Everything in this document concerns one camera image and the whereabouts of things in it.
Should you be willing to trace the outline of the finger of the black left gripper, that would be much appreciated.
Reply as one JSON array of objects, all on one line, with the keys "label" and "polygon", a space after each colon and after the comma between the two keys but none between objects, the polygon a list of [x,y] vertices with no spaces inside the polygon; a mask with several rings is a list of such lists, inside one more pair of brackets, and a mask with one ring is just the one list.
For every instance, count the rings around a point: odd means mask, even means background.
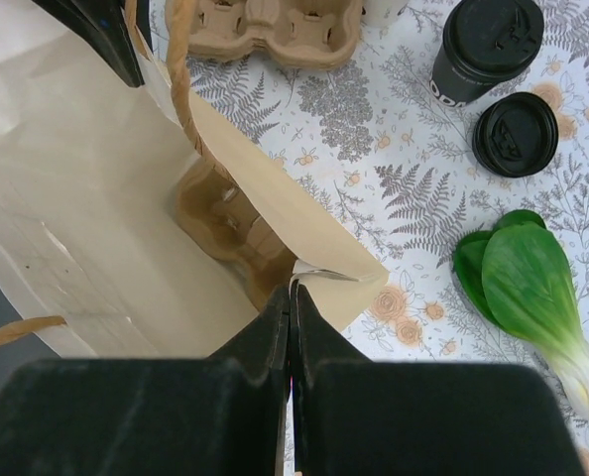
[{"label": "finger of the black left gripper", "polygon": [[129,87],[144,84],[119,0],[34,0],[86,41]]}]

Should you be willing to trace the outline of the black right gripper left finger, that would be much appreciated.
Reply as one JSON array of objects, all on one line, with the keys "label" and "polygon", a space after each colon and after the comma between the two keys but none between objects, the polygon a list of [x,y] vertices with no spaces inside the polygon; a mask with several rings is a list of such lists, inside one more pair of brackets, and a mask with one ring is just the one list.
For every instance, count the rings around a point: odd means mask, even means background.
[{"label": "black right gripper left finger", "polygon": [[204,359],[40,360],[0,393],[0,475],[280,475],[289,294]]}]

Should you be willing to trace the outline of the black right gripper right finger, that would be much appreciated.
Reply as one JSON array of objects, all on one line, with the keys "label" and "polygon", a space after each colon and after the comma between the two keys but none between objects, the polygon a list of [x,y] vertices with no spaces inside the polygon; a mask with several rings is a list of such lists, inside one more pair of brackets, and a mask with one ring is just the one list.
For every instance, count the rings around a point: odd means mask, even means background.
[{"label": "black right gripper right finger", "polygon": [[513,364],[376,362],[290,289],[294,466],[305,475],[580,475],[541,375]]}]

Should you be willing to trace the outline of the brown paper bag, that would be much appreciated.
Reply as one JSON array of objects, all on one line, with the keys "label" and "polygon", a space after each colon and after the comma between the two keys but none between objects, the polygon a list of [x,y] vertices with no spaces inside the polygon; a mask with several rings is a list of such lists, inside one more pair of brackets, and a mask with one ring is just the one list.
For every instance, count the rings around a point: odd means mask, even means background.
[{"label": "brown paper bag", "polygon": [[176,219],[200,161],[239,185],[296,255],[289,283],[336,329],[376,298],[387,270],[296,181],[194,93],[190,1],[171,7],[158,60],[124,20],[144,79],[129,87],[31,1],[0,1],[0,288],[19,319],[0,346],[38,335],[63,357],[205,356],[260,309],[241,272]]}]

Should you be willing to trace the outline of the single brown cup carrier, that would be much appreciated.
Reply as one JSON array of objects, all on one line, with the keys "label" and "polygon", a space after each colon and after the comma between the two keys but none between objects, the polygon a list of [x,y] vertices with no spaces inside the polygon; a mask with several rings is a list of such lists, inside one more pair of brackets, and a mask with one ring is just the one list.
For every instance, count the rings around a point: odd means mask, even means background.
[{"label": "single brown cup carrier", "polygon": [[176,219],[204,253],[241,272],[256,309],[264,307],[274,288],[290,281],[296,255],[241,187],[206,162],[192,166],[180,180]]}]

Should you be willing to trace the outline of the black sleeved paper cup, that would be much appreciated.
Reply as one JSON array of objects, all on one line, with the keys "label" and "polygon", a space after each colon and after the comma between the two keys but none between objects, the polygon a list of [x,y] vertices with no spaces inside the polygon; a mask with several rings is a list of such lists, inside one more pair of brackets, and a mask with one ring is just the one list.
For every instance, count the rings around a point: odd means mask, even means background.
[{"label": "black sleeved paper cup", "polygon": [[506,33],[471,38],[447,28],[433,63],[429,91],[447,107],[462,107],[521,74],[535,48]]}]

